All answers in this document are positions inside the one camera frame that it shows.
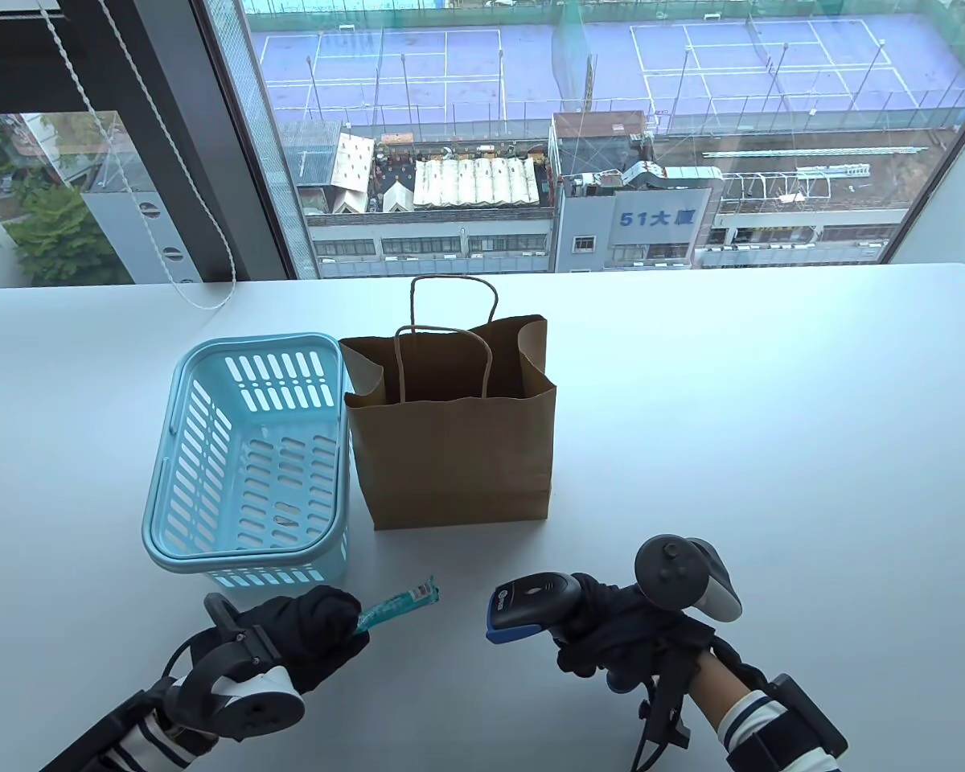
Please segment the person's left hand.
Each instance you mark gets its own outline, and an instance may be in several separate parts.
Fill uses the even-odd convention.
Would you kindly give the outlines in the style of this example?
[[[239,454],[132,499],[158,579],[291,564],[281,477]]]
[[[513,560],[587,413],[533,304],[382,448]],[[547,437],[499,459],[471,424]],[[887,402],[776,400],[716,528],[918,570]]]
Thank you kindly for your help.
[[[330,585],[320,585],[299,597],[273,597],[240,613],[243,628],[266,633],[299,694],[312,692],[370,641],[359,630],[359,600]]]

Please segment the person's right hand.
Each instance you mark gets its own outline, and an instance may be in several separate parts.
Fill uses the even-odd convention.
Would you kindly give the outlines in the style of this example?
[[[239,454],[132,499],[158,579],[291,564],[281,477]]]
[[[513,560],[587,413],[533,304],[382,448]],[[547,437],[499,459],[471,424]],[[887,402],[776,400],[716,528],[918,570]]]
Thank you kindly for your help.
[[[586,573],[572,577],[581,599],[552,633],[564,673],[589,679],[604,670],[629,692],[667,673],[674,657],[695,661],[717,636],[710,625],[655,606],[633,585],[607,585]]]

